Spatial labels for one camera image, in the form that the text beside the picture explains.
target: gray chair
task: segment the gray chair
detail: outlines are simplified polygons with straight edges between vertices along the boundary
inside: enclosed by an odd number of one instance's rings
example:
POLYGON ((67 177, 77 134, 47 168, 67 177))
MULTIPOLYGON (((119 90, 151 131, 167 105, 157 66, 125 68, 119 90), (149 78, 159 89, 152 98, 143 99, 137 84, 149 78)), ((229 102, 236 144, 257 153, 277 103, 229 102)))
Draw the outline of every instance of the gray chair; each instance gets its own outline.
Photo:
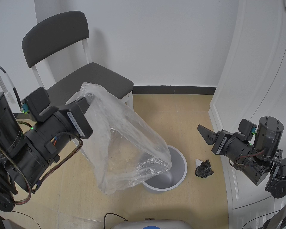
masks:
POLYGON ((48 56, 82 41, 87 63, 47 89, 51 105, 64 105, 83 82, 96 83, 133 109, 133 82, 91 60, 87 38, 88 22, 83 12, 70 11, 49 17, 34 26, 24 37, 22 49, 29 68, 44 86, 36 64, 48 56))

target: blue circle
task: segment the blue circle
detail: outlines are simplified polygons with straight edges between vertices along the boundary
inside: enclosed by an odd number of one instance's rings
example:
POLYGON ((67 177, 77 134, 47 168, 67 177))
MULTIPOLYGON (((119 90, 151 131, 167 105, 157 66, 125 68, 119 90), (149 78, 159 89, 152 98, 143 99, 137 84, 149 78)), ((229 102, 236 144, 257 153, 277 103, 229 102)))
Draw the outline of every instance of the blue circle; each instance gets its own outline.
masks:
POLYGON ((148 226, 148 227, 144 227, 143 229, 160 229, 159 227, 155 227, 155 226, 148 226))

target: plastic bag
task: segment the plastic bag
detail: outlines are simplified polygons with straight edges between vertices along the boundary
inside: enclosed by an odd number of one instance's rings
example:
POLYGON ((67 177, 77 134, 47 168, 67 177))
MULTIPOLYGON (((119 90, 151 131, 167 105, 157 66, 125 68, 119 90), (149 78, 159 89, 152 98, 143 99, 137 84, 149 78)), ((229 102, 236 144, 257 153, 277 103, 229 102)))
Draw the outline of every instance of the plastic bag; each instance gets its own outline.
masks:
POLYGON ((164 139, 118 98, 98 84, 83 83, 67 102, 86 97, 93 129, 83 151, 105 194, 142 183, 172 167, 164 139))

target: floor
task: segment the floor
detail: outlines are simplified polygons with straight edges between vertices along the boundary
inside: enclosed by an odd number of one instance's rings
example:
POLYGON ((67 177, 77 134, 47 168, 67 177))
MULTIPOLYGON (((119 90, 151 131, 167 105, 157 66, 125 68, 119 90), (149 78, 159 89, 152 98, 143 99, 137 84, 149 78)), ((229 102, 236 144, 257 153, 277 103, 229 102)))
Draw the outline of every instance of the floor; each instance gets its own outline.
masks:
MULTIPOLYGON (((104 195, 96 185, 88 161, 78 152, 43 183, 29 203, 16 206, 14 210, 36 219, 42 229, 101 229, 107 212, 136 221, 145 218, 184 220, 194 229, 228 228, 221 160, 211 152, 211 146, 196 129, 198 124, 212 129, 208 115, 211 98, 211 95, 134 95, 134 111, 187 160, 187 176, 177 188, 151 194, 137 185, 104 195), (196 158, 209 159, 214 174, 206 179, 196 177, 196 158)), ((74 147, 70 142, 60 153, 61 158, 74 147)), ((26 197, 21 188, 18 191, 16 200, 26 197)), ((1 212, 0 215, 24 228, 38 228, 32 219, 18 213, 1 212)), ((106 228, 120 221, 109 215, 106 228)))

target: label sticker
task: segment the label sticker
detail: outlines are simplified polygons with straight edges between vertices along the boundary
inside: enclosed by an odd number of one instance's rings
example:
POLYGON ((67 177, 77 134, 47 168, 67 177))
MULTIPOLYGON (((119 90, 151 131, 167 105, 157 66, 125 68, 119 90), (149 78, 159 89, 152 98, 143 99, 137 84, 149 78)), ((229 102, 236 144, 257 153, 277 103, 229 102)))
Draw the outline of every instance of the label sticker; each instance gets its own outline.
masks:
POLYGON ((76 122, 76 120, 75 120, 74 116, 72 115, 72 113, 71 112, 67 112, 67 115, 68 115, 69 119, 71 120, 72 124, 74 125, 74 127, 76 128, 77 132, 80 134, 80 136, 85 137, 84 133, 82 132, 80 126, 76 122))
POLYGON ((227 137, 224 137, 223 141, 221 142, 221 145, 219 146, 219 149, 217 150, 217 152, 215 154, 219 154, 220 153, 221 149, 225 145, 226 140, 227 140, 227 137))

